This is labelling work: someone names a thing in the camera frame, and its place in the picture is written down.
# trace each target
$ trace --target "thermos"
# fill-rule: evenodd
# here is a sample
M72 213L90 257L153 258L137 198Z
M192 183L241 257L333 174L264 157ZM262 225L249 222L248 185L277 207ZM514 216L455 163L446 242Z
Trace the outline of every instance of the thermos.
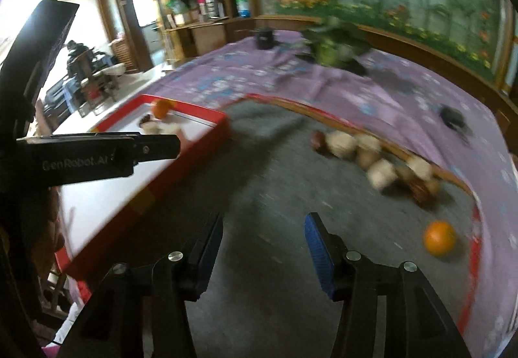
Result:
M223 0L205 0L207 11L211 19L219 19L225 17L223 9Z
M275 47L274 30L272 28L259 28L253 31L255 35L255 47L260 50Z

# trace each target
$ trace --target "purple tablecloth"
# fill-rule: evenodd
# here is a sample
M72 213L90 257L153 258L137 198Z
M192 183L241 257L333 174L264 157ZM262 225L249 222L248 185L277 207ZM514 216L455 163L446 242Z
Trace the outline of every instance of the purple tablecloth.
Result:
M512 329L518 292L518 196L506 143L491 111L443 77L413 62L372 51L361 58L368 77L297 59L298 32L278 31L270 51L253 39L206 54L145 92L209 108L247 93L278 96L324 110L428 158L475 193L483 247L478 288L464 338L473 358L493 356ZM466 146L437 114L461 110L473 135Z

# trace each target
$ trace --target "chair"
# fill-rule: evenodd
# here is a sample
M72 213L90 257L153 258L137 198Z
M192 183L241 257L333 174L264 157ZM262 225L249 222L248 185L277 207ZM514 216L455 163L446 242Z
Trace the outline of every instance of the chair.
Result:
M96 109L108 99L108 94L104 92L104 87L99 87L99 84L95 81L91 58L92 50L89 49L73 59L69 66L74 77L81 82L81 92L91 110L95 115L98 115Z

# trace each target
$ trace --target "green plant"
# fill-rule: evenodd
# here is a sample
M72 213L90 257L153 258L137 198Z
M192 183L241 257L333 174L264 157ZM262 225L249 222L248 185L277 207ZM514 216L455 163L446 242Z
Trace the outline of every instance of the green plant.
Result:
M365 33L353 23L328 17L319 25L303 30L301 34L310 52L299 53L297 57L359 75L366 73L366 69L355 58L372 47L366 42Z

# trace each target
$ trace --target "white food piece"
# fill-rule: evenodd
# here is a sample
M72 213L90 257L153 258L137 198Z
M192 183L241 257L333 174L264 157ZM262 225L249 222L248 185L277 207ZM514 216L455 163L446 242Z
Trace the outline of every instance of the white food piece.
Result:
M326 134L325 141L329 151L341 159L351 159L356 151L356 139L343 131Z
M382 191L397 180L397 174L388 160L380 159L367 171L367 179L372 187Z
M408 158L407 165L423 181L430 181L434 176L432 165L419 156Z
M159 133L159 125L156 121L143 122L141 124L141 129L144 131L145 134Z
M176 122L172 124L162 124L160 126L160 134L176 134L182 131L182 126Z
M358 148L364 149L366 151L374 151L381 152L381 143L374 136L369 134L357 134L356 141L358 143Z

